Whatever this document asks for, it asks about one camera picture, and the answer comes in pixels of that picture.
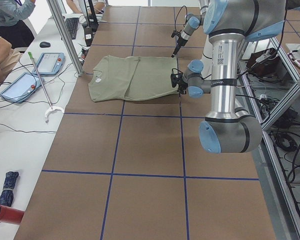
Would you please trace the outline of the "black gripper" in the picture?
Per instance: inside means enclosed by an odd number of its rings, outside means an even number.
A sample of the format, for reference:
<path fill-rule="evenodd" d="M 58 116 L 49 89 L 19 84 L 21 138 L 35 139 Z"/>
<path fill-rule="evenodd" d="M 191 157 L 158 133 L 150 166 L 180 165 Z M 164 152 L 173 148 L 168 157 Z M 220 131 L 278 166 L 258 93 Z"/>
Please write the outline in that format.
<path fill-rule="evenodd" d="M 180 37 L 177 39 L 176 47 L 175 47 L 175 49 L 174 49 L 174 51 L 173 51 L 171 57 L 174 58 L 174 57 L 178 54 L 180 48 L 181 48 L 181 47 L 184 47 L 184 46 L 186 45 L 187 42 L 188 42 L 187 39 L 184 39 L 184 38 L 182 38 L 182 37 L 180 36 Z"/>
<path fill-rule="evenodd" d="M 181 74 L 177 77 L 177 92 L 181 95 L 185 95 L 187 93 L 188 84 L 183 80 L 183 76 Z"/>

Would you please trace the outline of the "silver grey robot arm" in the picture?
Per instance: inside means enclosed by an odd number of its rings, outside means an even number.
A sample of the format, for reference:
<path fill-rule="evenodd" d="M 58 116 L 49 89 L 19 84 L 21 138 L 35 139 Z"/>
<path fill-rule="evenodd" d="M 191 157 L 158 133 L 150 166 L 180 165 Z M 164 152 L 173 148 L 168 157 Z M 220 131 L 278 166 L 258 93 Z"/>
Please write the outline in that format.
<path fill-rule="evenodd" d="M 181 47 L 185 46 L 190 37 L 193 35 L 196 29 L 203 26 L 204 17 L 203 15 L 194 15 L 192 13 L 188 14 L 185 18 L 185 26 L 182 30 L 177 31 L 176 29 L 172 32 L 171 37 L 176 37 L 176 46 L 171 55 L 174 58 Z"/>
<path fill-rule="evenodd" d="M 258 120 L 236 100 L 240 44 L 279 35 L 285 23 L 284 0 L 201 0 L 200 13 L 188 14 L 184 29 L 174 31 L 178 52 L 198 27 L 212 45 L 211 73 L 202 76 L 204 64 L 192 60 L 187 69 L 172 73 L 171 84 L 181 94 L 211 96 L 211 110 L 199 125 L 199 139 L 209 153 L 245 153 L 261 142 Z"/>

